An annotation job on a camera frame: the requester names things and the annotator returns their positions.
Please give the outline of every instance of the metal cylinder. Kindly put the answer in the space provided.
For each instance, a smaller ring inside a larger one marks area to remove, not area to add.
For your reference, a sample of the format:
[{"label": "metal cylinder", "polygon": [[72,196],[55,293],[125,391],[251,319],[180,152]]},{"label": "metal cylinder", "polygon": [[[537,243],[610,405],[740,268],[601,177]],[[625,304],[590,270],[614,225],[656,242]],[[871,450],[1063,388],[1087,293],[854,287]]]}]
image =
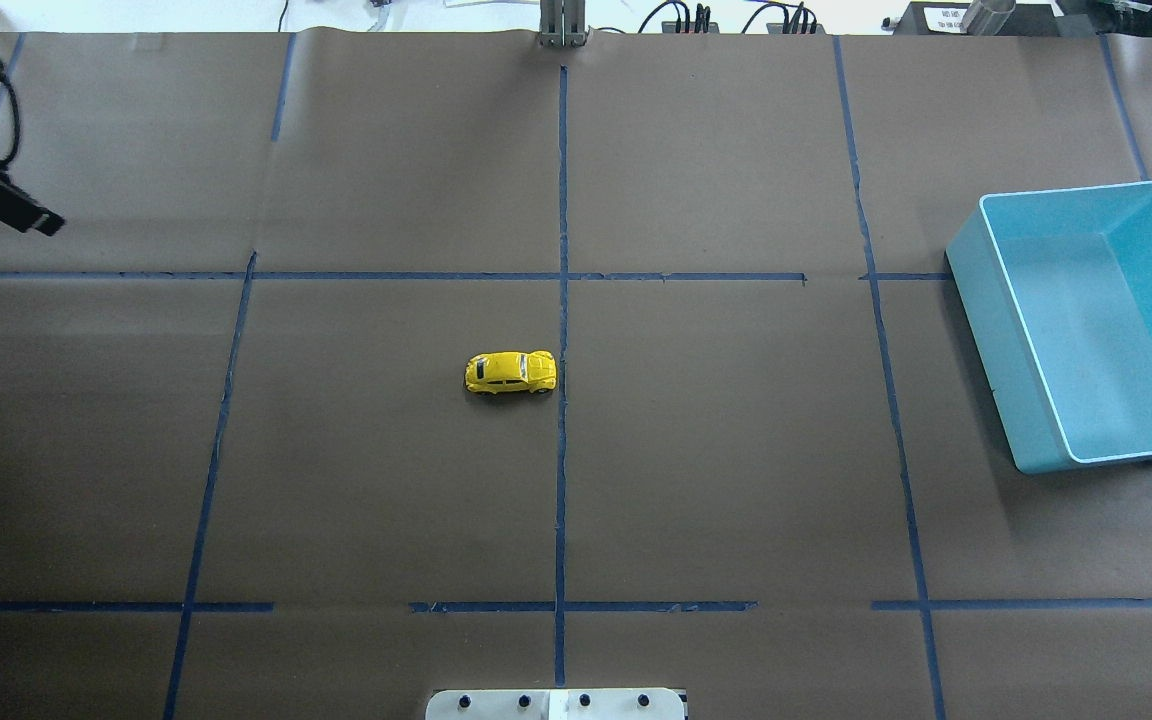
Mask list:
[{"label": "metal cylinder", "polygon": [[972,0],[963,14],[963,32],[998,35],[1015,9],[1016,0]]}]

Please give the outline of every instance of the white label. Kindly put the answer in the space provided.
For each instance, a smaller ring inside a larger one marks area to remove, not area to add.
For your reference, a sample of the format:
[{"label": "white label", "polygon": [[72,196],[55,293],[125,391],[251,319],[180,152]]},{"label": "white label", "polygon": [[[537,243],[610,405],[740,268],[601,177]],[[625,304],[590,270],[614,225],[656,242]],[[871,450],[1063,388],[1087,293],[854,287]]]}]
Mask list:
[{"label": "white label", "polygon": [[964,12],[957,8],[923,8],[923,17],[927,18],[929,31],[963,35]]}]

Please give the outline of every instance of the wire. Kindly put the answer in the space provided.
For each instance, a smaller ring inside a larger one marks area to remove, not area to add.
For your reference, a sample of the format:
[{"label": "wire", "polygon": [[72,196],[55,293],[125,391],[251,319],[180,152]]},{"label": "wire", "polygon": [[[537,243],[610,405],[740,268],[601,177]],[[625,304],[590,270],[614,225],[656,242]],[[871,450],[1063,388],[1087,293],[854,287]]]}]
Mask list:
[{"label": "wire", "polygon": [[[781,25],[781,32],[785,35],[814,35],[814,31],[817,31],[817,17],[804,3],[788,5],[764,1],[763,6],[759,6],[759,9],[756,9],[755,14],[750,15],[745,26],[741,28],[741,35],[745,35],[745,31],[753,25],[755,18],[758,18],[759,13],[768,8],[780,8],[781,13],[785,13],[785,22]],[[791,8],[794,9],[794,17],[790,17]]]},{"label": "wire", "polygon": [[660,10],[666,9],[667,6],[669,5],[673,5],[673,12],[675,13],[679,13],[679,8],[682,8],[682,13],[679,13],[680,15],[682,15],[682,17],[679,18],[679,22],[682,23],[681,26],[690,26],[691,8],[687,8],[687,3],[682,3],[681,0],[664,0],[664,3],[659,3],[658,6],[655,6],[655,8],[647,14],[647,17],[643,20],[643,24],[641,24],[639,26],[639,32],[643,32],[644,29],[649,28],[649,22],[652,22],[652,18],[655,16],[655,14],[658,14]]},{"label": "wire", "polygon": [[753,15],[750,15],[749,21],[745,23],[745,26],[742,26],[740,29],[741,35],[745,35],[745,31],[748,31],[749,26],[751,26],[751,24],[755,23],[755,18],[758,18],[758,15],[763,14],[763,10],[768,8],[780,8],[781,13],[785,13],[785,26],[790,26],[790,6],[781,3],[763,3],[759,6],[759,9],[755,10]]},{"label": "wire", "polygon": [[8,150],[8,156],[0,160],[0,169],[6,169],[20,152],[20,99],[15,94],[10,78],[3,77],[1,82],[8,90],[8,104],[12,105],[12,149]]}]

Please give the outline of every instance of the plastic bin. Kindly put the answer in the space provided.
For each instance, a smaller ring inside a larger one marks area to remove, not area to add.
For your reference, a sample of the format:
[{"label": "plastic bin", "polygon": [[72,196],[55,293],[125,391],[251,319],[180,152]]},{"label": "plastic bin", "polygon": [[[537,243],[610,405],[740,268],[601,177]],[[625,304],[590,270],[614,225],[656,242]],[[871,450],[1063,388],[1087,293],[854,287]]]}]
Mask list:
[{"label": "plastic bin", "polygon": [[986,195],[946,255],[1021,471],[1152,458],[1152,182]]}]

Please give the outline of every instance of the yellow toy car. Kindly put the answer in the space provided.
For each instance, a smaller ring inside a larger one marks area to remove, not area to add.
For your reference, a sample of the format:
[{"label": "yellow toy car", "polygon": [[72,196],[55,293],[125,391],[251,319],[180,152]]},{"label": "yellow toy car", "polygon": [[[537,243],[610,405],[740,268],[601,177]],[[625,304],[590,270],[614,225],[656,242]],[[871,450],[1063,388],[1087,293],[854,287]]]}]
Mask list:
[{"label": "yellow toy car", "polygon": [[550,392],[558,387],[558,364],[548,351],[488,353],[470,357],[465,389],[479,395],[500,392]]}]

